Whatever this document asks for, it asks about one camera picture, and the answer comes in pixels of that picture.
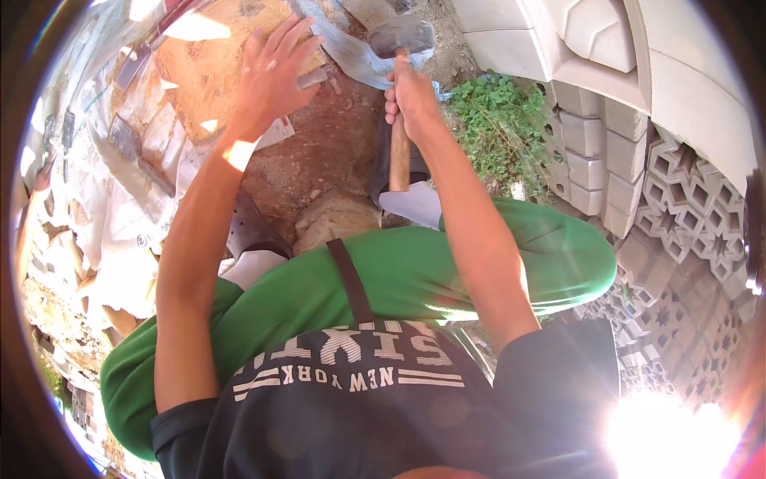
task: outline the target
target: dark t-shirt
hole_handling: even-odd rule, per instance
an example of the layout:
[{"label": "dark t-shirt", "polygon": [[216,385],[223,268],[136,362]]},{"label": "dark t-shirt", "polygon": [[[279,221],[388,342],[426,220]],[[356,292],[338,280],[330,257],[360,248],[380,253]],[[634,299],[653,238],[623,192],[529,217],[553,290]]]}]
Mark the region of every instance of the dark t-shirt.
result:
[{"label": "dark t-shirt", "polygon": [[616,477],[608,321],[527,334],[493,385],[436,326],[305,333],[242,366],[218,399],[152,420],[165,477],[380,477],[450,466],[489,477]]}]

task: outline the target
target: hand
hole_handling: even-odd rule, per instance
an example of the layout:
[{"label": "hand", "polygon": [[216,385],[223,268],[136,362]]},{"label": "hand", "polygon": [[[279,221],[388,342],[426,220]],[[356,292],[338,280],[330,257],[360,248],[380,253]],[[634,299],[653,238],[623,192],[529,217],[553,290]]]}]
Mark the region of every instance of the hand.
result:
[{"label": "hand", "polygon": [[247,39],[242,61],[239,98],[229,125],[238,139],[248,142],[263,134],[262,122],[270,125],[277,118],[307,106],[319,91],[319,85],[299,90],[296,85],[303,62],[322,42],[322,35],[309,38],[296,47],[298,40],[314,22],[290,16],[264,42],[264,30],[258,27]]},{"label": "hand", "polygon": [[34,177],[34,184],[32,185],[32,191],[36,193],[46,192],[51,188],[51,170],[53,169],[53,159],[45,163],[45,166],[40,169],[38,174]]},{"label": "hand", "polygon": [[404,130],[410,139],[413,139],[419,134],[423,124],[434,120],[441,121],[434,85],[427,75],[410,65],[408,56],[396,57],[394,71],[386,78],[396,82],[385,91],[385,120],[389,125],[394,124],[396,113],[401,111],[404,116]]}]

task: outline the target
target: hammer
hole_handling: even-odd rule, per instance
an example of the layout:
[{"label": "hammer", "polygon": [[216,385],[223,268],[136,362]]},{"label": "hammer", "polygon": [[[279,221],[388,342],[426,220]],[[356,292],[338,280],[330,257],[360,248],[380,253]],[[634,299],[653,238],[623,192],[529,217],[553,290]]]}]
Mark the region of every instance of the hammer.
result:
[{"label": "hammer", "polygon": [[[434,26],[422,15],[393,17],[370,32],[370,46],[380,58],[418,53],[434,46]],[[401,110],[391,130],[391,166],[388,191],[410,190],[410,139]]]}]

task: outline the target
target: green plant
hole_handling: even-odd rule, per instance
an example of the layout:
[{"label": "green plant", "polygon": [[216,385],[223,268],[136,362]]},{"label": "green plant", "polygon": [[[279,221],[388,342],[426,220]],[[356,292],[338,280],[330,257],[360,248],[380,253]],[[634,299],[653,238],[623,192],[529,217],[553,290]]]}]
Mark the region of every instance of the green plant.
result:
[{"label": "green plant", "polygon": [[548,114],[543,93],[513,85],[512,77],[491,70],[452,89],[448,111],[459,124],[455,138],[482,179],[492,176],[505,196],[521,182],[525,197],[548,202],[540,169],[551,158],[545,151]]},{"label": "green plant", "polygon": [[67,390],[64,384],[64,378],[56,371],[56,369],[42,356],[38,357],[40,369],[42,371],[43,380],[50,389],[51,394],[55,398],[59,398],[64,404],[64,408],[72,410],[72,395]]}]

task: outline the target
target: green sweatpants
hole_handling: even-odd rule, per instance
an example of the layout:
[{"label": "green sweatpants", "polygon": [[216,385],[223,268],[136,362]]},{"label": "green sweatpants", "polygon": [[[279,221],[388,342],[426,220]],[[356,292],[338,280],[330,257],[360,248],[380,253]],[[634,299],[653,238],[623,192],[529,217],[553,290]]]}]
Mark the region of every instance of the green sweatpants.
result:
[{"label": "green sweatpants", "polygon": [[[493,201],[521,250],[536,315],[587,303],[612,284],[617,259],[598,230],[553,208],[507,198]],[[443,231],[368,231],[344,240],[344,245],[376,317],[476,318]],[[210,315],[218,379],[227,383],[246,361],[298,334],[351,324],[348,298],[327,248],[275,267],[247,291],[219,278]],[[148,461],[155,460],[149,421],[157,415],[156,340],[156,319],[151,318],[109,354],[100,376],[106,421],[114,436]]]}]

